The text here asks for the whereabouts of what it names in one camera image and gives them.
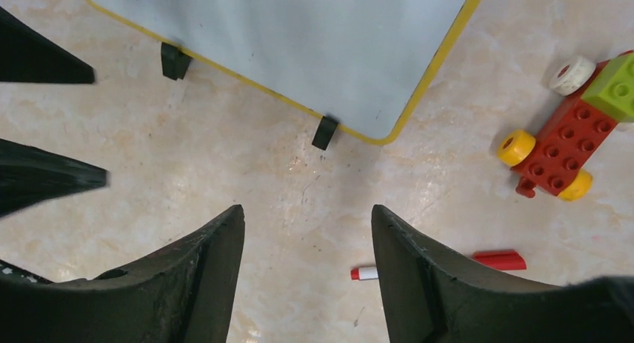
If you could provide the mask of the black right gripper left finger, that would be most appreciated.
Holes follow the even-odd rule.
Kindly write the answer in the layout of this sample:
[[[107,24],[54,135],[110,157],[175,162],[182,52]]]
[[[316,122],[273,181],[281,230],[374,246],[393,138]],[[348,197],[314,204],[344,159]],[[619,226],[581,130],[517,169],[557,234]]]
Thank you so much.
[[[1,275],[3,342],[225,342],[244,247],[244,211],[94,279]]]

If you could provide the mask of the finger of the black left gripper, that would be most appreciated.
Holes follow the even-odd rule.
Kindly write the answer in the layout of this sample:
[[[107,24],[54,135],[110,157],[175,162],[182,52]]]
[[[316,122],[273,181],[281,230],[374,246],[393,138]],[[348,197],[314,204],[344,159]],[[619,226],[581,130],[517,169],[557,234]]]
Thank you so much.
[[[94,68],[1,9],[1,81],[93,84]]]
[[[70,157],[1,140],[1,216],[108,186],[108,171]]]

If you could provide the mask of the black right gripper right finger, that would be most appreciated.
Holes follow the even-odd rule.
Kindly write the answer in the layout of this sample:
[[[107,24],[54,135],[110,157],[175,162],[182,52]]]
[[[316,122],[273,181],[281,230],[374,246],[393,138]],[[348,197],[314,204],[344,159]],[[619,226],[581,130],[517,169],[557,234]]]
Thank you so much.
[[[631,342],[633,278],[557,286],[482,265],[382,205],[372,241],[392,342]]]

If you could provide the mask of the red white marker pen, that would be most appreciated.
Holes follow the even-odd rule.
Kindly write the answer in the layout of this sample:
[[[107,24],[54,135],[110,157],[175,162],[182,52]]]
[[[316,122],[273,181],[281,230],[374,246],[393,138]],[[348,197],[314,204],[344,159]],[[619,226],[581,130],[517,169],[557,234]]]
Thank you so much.
[[[352,268],[350,277],[356,281],[378,279],[378,269],[375,266]]]

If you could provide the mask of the red marker cap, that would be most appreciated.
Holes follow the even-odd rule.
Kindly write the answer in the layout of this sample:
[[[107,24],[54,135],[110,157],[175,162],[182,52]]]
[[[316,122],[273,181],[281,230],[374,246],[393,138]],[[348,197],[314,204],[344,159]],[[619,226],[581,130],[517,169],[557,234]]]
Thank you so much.
[[[516,250],[481,251],[471,255],[471,259],[498,271],[524,271],[525,259]]]

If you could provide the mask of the yellow framed whiteboard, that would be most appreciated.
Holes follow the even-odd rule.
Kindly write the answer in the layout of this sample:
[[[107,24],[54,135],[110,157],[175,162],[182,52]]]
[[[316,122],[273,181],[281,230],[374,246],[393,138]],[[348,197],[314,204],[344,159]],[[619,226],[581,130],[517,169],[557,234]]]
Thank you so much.
[[[375,145],[394,141],[481,0],[86,0]]]

